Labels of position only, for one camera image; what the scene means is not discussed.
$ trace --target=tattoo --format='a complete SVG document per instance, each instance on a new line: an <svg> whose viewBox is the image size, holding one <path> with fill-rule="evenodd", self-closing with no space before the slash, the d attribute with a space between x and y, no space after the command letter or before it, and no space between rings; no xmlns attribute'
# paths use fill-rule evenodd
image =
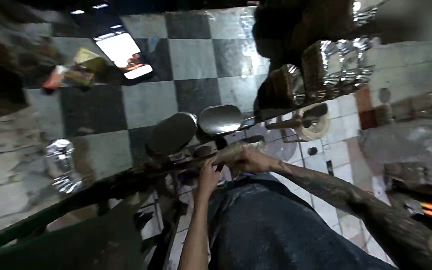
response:
<svg viewBox="0 0 432 270"><path fill-rule="evenodd" d="M432 230L337 177L279 161L271 168L309 193L363 220L401 269L432 270Z"/></svg>

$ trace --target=foil-wrapped container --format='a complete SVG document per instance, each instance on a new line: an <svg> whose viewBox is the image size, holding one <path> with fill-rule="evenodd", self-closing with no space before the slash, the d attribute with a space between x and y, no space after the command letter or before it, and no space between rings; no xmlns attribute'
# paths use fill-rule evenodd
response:
<svg viewBox="0 0 432 270"><path fill-rule="evenodd" d="M82 178L75 171L73 144L66 139L57 139L46 147L49 174L54 177L52 185L62 193L74 193L81 188Z"/></svg>
<svg viewBox="0 0 432 270"><path fill-rule="evenodd" d="M309 100L334 99L366 86L373 74L365 58L370 48L369 38L320 40L307 48L302 66Z"/></svg>
<svg viewBox="0 0 432 270"><path fill-rule="evenodd" d="M279 108L297 108L306 101L303 75L291 64L273 70L264 82L264 89L265 100Z"/></svg>

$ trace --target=forearm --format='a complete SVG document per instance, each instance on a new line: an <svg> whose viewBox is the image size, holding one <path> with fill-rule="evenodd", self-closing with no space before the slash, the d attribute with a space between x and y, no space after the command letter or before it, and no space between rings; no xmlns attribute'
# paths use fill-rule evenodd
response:
<svg viewBox="0 0 432 270"><path fill-rule="evenodd" d="M180 270L201 270L208 267L208 199L209 196L199 194L194 200L191 223L179 259Z"/></svg>
<svg viewBox="0 0 432 270"><path fill-rule="evenodd" d="M284 176L334 207L362 219L401 268L432 269L432 231L337 177L280 161L271 171Z"/></svg>

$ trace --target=tattooed arm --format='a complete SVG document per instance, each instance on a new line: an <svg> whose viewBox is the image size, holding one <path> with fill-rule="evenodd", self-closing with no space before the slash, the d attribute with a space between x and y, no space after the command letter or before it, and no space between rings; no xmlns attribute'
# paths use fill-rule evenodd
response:
<svg viewBox="0 0 432 270"><path fill-rule="evenodd" d="M400 269L432 270L432 230L372 194L337 177L284 163L253 148L237 155L236 166L250 173L282 175L334 207L362 219Z"/></svg>

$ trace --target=black tile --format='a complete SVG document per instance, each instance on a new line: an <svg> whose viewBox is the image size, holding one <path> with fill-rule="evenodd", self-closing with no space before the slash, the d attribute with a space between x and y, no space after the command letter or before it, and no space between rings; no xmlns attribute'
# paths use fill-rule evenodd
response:
<svg viewBox="0 0 432 270"><path fill-rule="evenodd" d="M254 40L213 39L213 48L218 77L249 76L254 74L251 59L251 55L255 55Z"/></svg>
<svg viewBox="0 0 432 270"><path fill-rule="evenodd" d="M66 136L127 129L121 86L96 85L85 92L75 87L60 89Z"/></svg>
<svg viewBox="0 0 432 270"><path fill-rule="evenodd" d="M153 76L142 82L172 81L170 49L167 38L159 40L151 38L135 38L136 44L145 59L153 67Z"/></svg>
<svg viewBox="0 0 432 270"><path fill-rule="evenodd" d="M164 16L169 39L208 40L211 38L209 18L206 14L167 12Z"/></svg>
<svg viewBox="0 0 432 270"><path fill-rule="evenodd" d="M131 156L136 167L149 160L146 144L151 139L153 129L154 126L145 126L128 130Z"/></svg>
<svg viewBox="0 0 432 270"><path fill-rule="evenodd" d="M217 78L174 81L177 109L199 116L209 106L221 105Z"/></svg>

